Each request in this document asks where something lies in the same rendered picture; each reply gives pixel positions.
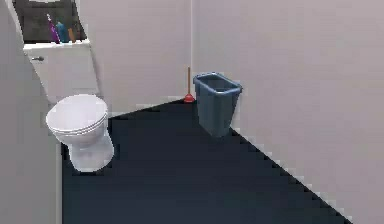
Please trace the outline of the purple bottle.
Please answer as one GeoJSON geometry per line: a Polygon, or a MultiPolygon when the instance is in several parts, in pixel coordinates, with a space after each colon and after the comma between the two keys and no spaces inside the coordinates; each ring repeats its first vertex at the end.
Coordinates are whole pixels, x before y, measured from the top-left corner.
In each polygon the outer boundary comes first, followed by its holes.
{"type": "Polygon", "coordinates": [[[54,43],[60,44],[60,38],[59,38],[59,35],[56,31],[55,25],[52,22],[51,16],[48,13],[46,14],[46,16],[47,16],[48,25],[49,25],[50,33],[52,36],[52,40],[54,43]]]}

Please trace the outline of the blue waste bin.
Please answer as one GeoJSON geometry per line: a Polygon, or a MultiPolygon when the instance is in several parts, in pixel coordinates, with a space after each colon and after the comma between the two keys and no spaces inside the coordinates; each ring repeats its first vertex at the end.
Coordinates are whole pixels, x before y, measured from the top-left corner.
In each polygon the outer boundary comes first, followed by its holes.
{"type": "Polygon", "coordinates": [[[199,124],[213,137],[227,135],[242,86],[217,72],[197,74],[193,84],[199,124]]]}

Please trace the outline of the red plunger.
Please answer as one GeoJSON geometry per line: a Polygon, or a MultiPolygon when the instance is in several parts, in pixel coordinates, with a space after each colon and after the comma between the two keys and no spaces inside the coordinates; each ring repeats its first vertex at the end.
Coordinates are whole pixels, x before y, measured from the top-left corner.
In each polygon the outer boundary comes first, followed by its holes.
{"type": "Polygon", "coordinates": [[[195,98],[191,94],[191,68],[187,68],[187,94],[184,96],[185,103],[193,103],[195,98]]]}

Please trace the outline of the teal bottle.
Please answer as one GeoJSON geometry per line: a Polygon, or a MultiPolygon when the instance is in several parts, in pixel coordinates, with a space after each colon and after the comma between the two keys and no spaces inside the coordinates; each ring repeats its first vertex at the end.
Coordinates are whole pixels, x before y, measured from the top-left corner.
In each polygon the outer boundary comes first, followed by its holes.
{"type": "Polygon", "coordinates": [[[56,28],[57,28],[57,32],[58,32],[60,41],[62,43],[68,43],[69,42],[69,34],[68,34],[68,30],[65,27],[65,25],[63,23],[61,23],[60,21],[58,21],[56,24],[56,28]]]}

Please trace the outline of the white toilet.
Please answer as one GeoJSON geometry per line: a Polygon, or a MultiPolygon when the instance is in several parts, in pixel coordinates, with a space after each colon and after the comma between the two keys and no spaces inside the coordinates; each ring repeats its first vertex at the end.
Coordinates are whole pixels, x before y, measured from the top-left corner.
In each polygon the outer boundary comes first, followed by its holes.
{"type": "Polygon", "coordinates": [[[95,172],[107,166],[114,156],[109,108],[99,97],[90,42],[26,44],[23,51],[51,105],[45,123],[67,146],[73,167],[95,172]]]}

